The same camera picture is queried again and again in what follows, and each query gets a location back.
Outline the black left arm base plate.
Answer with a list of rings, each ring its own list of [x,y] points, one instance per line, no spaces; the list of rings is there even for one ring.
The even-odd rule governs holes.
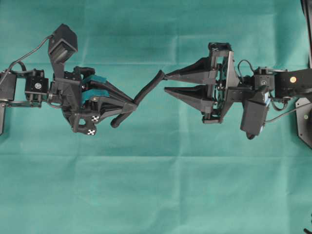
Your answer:
[[[5,104],[1,102],[0,103],[0,135],[3,134],[4,123],[5,123]]]

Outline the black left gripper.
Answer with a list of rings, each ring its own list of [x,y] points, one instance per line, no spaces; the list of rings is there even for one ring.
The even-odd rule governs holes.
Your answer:
[[[137,108],[129,96],[94,74],[93,68],[76,66],[59,78],[53,75],[48,102],[59,105],[74,133],[94,136],[97,129],[93,122]]]

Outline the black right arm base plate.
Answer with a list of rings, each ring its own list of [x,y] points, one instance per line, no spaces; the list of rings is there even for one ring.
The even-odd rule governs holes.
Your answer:
[[[298,137],[312,147],[312,103],[305,97],[295,103]]]

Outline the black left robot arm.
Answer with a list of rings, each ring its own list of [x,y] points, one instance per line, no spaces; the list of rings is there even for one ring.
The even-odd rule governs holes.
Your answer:
[[[117,127],[123,117],[137,109],[131,97],[97,76],[90,67],[76,66],[72,72],[50,81],[43,70],[11,71],[0,79],[0,130],[4,131],[5,110],[9,107],[40,108],[43,103],[60,109],[75,133],[95,135],[96,125],[115,116],[111,126]]]

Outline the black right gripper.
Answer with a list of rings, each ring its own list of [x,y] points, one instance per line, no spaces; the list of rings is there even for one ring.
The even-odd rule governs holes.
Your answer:
[[[165,87],[164,91],[203,114],[204,124],[222,123],[233,101],[229,88],[240,83],[234,68],[234,52],[229,43],[210,42],[209,56],[165,75],[165,80],[199,84],[195,87]]]

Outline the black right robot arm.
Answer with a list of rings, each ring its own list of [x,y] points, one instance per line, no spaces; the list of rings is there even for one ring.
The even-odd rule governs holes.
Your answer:
[[[211,42],[209,56],[164,76],[196,84],[195,87],[166,87],[165,92],[199,110],[203,123],[221,123],[233,103],[250,99],[261,87],[274,92],[274,101],[292,97],[312,97],[312,71],[253,69],[252,76],[237,74],[234,53],[229,43]]]

